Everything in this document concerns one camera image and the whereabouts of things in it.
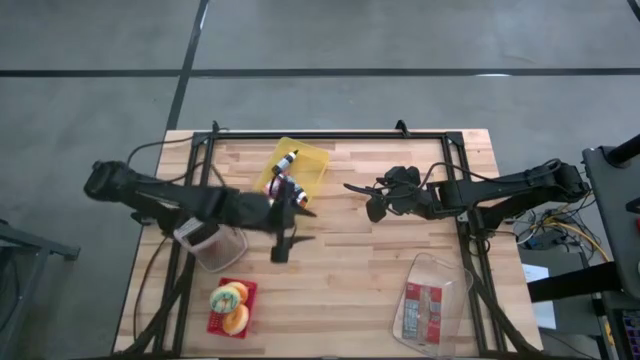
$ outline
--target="bottle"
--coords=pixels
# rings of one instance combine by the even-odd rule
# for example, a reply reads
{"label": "bottle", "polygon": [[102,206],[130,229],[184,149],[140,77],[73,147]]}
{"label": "bottle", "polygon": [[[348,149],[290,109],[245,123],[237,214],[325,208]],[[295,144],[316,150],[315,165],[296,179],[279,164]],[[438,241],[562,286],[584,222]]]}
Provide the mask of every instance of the bottle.
{"label": "bottle", "polygon": [[287,168],[291,165],[291,163],[293,163],[293,160],[296,159],[297,155],[298,155],[298,150],[294,150],[288,153],[280,161],[278,161],[278,163],[275,164],[273,168],[271,168],[271,171],[273,171],[274,175],[280,175],[285,170],[287,170]]}

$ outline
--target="orange donut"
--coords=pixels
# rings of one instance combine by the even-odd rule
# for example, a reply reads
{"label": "orange donut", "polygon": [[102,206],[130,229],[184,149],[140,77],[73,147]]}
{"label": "orange donut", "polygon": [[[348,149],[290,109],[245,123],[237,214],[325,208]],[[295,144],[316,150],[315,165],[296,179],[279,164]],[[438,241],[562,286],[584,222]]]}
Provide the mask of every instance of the orange donut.
{"label": "orange donut", "polygon": [[240,293],[241,304],[244,304],[247,302],[247,299],[249,298],[249,289],[245,286],[245,284],[238,281],[232,281],[225,286],[232,286],[236,290],[238,290],[238,292]]}
{"label": "orange donut", "polygon": [[222,318],[222,330],[229,335],[239,334],[249,322],[249,308],[245,305],[238,305],[232,312]]}

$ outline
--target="butcher block tabletop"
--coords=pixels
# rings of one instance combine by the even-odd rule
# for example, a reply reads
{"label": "butcher block tabletop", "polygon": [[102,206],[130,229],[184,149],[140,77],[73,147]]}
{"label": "butcher block tabletop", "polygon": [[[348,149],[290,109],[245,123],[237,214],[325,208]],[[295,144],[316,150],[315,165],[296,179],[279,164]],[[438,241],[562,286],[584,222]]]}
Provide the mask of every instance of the butcher block tabletop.
{"label": "butcher block tabletop", "polygon": [[[484,129],[459,131],[464,135],[470,169],[484,176],[498,176],[489,132]],[[186,138],[192,133],[169,131],[166,139]],[[277,141],[216,140],[215,166],[228,186],[248,191],[258,179]],[[313,235],[315,239],[296,244],[291,249],[287,264],[273,264],[269,256],[275,240],[265,234],[247,232],[248,251],[224,271],[210,273],[197,264],[182,356],[421,356],[392,336],[392,323],[411,262],[417,254],[427,253],[462,266],[454,220],[427,221],[412,215],[388,214],[373,224],[365,210],[368,197],[348,191],[342,184],[371,186],[375,177],[382,176],[396,165],[416,166],[424,176],[432,163],[443,161],[440,141],[338,139],[303,142],[326,149],[330,155],[321,190],[308,207],[318,217],[297,219],[297,233]],[[171,179],[185,173],[189,150],[189,142],[165,144],[156,176]],[[195,173],[194,179],[200,179],[199,172]],[[445,168],[435,168],[431,181],[445,179]],[[213,174],[210,184],[218,184]],[[162,240],[158,228],[144,228],[114,351],[123,350],[133,342],[135,299],[151,255]],[[159,307],[169,260],[169,243],[165,242],[153,263],[141,296],[138,333]],[[513,237],[498,234],[492,238],[489,259],[500,306],[527,341],[541,349]],[[216,288],[220,277],[258,284],[249,333],[245,339],[231,339],[206,331],[210,314],[209,294]],[[489,348],[495,349],[488,313],[482,306]],[[167,349],[171,348],[173,340],[176,311],[177,305],[169,317],[165,337]],[[455,343],[455,355],[477,355],[468,302]]]}

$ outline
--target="concrete floor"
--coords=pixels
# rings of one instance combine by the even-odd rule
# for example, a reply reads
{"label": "concrete floor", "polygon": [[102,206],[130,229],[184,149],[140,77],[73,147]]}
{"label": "concrete floor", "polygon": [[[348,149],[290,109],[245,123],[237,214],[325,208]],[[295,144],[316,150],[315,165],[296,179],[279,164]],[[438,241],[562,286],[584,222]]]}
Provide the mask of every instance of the concrete floor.
{"label": "concrete floor", "polygon": [[[0,70],[179,69],[197,6],[0,0]],[[218,0],[203,25],[194,68],[640,66],[624,0]],[[0,218],[82,246],[47,267],[22,358],[110,351],[140,228],[82,185],[95,160],[162,137],[176,84],[0,78]],[[633,76],[192,79],[178,128],[488,128],[508,173],[638,133],[639,93]],[[152,173],[158,154],[133,165]],[[594,208],[583,217],[604,237]]]}

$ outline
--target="red basket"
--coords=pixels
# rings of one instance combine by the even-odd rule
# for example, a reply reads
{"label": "red basket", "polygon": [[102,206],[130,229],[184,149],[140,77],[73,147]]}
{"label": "red basket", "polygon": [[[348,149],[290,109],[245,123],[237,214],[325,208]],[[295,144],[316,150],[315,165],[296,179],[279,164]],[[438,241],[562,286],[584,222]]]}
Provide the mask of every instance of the red basket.
{"label": "red basket", "polygon": [[253,303],[256,300],[256,292],[258,291],[258,284],[239,279],[230,279],[230,278],[221,278],[220,282],[218,282],[218,286],[226,285],[230,282],[237,281],[239,283],[244,284],[247,289],[249,289],[249,298],[245,305],[249,308],[249,321],[247,322],[247,326],[241,332],[235,335],[229,335],[224,330],[222,330],[222,318],[225,314],[219,314],[217,312],[211,311],[211,315],[209,315],[209,323],[207,324],[207,332],[210,334],[232,337],[236,339],[244,339],[247,337],[247,332],[249,330],[249,324],[251,323],[251,315],[253,315]]}

